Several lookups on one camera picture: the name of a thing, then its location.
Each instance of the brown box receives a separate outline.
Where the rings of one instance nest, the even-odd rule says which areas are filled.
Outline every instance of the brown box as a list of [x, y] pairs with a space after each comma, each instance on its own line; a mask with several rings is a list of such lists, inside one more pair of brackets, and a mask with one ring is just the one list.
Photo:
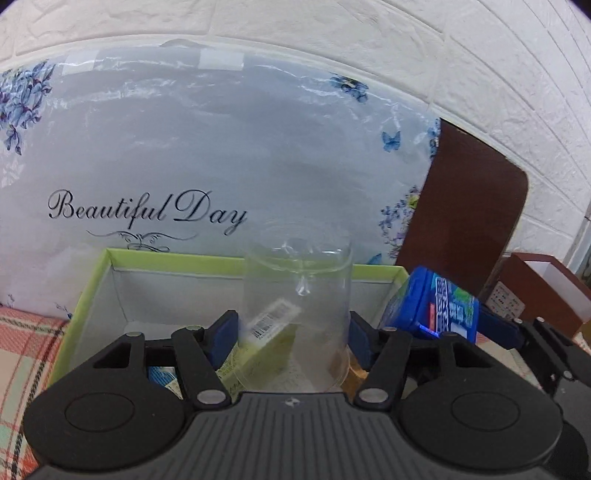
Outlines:
[[543, 317], [572, 337], [591, 319], [591, 290], [550, 255], [513, 253], [498, 281], [525, 304], [523, 320]]

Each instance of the metal screw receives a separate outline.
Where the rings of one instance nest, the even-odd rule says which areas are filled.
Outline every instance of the metal screw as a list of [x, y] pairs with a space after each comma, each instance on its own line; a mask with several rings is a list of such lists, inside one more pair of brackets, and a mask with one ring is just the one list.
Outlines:
[[226, 400], [226, 394], [221, 390], [203, 390], [197, 394], [197, 400], [204, 405], [217, 405]]
[[366, 388], [359, 392], [359, 398], [366, 403], [383, 403], [388, 399], [388, 394], [381, 388]]

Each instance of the tape piece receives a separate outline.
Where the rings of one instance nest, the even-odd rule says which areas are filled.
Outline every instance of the tape piece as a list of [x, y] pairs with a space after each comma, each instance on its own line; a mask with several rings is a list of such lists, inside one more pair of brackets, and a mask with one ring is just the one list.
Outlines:
[[74, 73], [89, 72], [95, 67], [98, 50], [77, 51], [68, 56], [64, 61], [62, 75], [72, 75]]
[[237, 51], [204, 48], [199, 57], [201, 70], [242, 70], [244, 54]]

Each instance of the red label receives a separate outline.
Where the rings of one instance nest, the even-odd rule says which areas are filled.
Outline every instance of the red label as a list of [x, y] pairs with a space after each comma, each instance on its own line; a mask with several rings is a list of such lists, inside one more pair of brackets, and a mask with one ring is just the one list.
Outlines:
[[435, 331], [435, 304], [429, 304], [429, 329]]

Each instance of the barcode sticker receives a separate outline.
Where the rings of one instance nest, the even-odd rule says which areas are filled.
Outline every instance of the barcode sticker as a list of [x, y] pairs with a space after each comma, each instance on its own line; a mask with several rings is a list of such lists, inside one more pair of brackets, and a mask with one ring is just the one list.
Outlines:
[[518, 318], [525, 310], [525, 303], [502, 282], [497, 282], [491, 296], [486, 301], [486, 306], [490, 308], [492, 313], [496, 313], [506, 320]]
[[280, 330], [296, 318], [301, 308], [286, 299], [278, 299], [256, 317], [249, 328], [252, 340], [257, 343], [267, 343]]

